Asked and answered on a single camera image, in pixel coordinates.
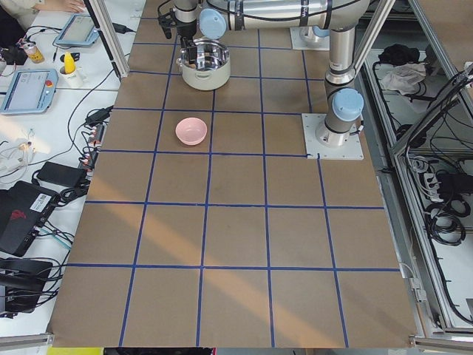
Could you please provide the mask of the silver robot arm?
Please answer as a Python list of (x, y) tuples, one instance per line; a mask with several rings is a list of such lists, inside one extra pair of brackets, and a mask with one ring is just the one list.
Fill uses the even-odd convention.
[(158, 22), (166, 38), (175, 29), (190, 63), (197, 60), (195, 35), (217, 40), (228, 31), (288, 28), (298, 50), (326, 50), (328, 113), (317, 126), (317, 140), (328, 147), (348, 142), (362, 130), (364, 100), (352, 88), (357, 75), (355, 27), (368, 1), (174, 1)]

